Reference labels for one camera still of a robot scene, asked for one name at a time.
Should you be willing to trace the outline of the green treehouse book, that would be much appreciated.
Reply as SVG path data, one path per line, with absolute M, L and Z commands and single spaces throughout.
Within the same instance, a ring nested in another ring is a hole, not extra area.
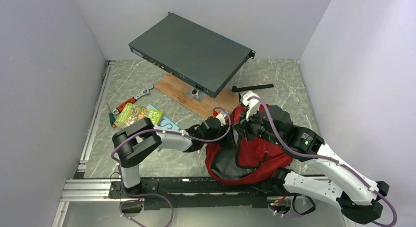
M 163 112 L 149 107 L 144 107 L 132 103 L 127 103 L 122 112 L 115 120 L 115 126 L 119 128 L 126 128 L 135 122 L 149 118 L 154 125 L 159 125 L 163 117 Z

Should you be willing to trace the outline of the light blue notebook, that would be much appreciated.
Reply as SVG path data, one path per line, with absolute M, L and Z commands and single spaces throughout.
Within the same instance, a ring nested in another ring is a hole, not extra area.
M 147 107 L 156 109 L 152 105 L 148 105 Z M 154 125 L 152 123 L 151 129 L 156 131 L 158 135 L 161 136 L 162 144 L 156 148 L 157 151 L 161 149 L 174 149 L 178 151 L 183 151 L 181 146 L 183 142 L 181 141 L 180 137 L 173 137 L 173 135 L 168 135 L 168 132 L 180 130 L 179 126 L 177 126 L 173 121 L 163 115 L 159 125 Z

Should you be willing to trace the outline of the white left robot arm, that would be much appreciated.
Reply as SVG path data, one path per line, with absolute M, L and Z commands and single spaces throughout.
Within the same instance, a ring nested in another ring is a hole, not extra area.
M 220 143 L 231 133 L 229 123 L 209 117 L 201 124 L 185 130 L 163 129 L 143 118 L 115 133 L 111 140 L 114 151 L 111 158 L 119 164 L 122 192 L 136 197 L 141 191 L 139 164 L 153 151 L 172 149 L 184 153 L 200 150 L 203 145 Z

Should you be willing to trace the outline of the red backpack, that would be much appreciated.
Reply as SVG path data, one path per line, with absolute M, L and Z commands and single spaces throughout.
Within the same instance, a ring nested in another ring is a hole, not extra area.
M 246 112 L 242 105 L 231 113 L 232 126 L 241 113 Z M 261 116 L 265 115 L 260 104 Z M 288 166 L 293 159 L 284 153 L 282 147 L 261 138 L 247 141 L 232 130 L 232 142 L 229 147 L 206 147 L 205 165 L 209 175 L 225 185 L 252 185 L 268 178 L 279 169 Z

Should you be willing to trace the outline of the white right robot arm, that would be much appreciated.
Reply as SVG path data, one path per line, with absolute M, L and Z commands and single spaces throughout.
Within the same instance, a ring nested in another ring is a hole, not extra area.
M 307 127 L 296 126 L 289 113 L 277 105 L 260 105 L 258 109 L 238 106 L 232 112 L 233 130 L 247 141 L 259 141 L 278 147 L 287 156 L 320 170 L 330 182 L 304 177 L 279 167 L 269 178 L 271 191 L 305 195 L 338 208 L 348 219 L 359 223 L 376 223 L 383 212 L 389 191 L 384 181 L 373 181 L 341 159 L 323 138 Z

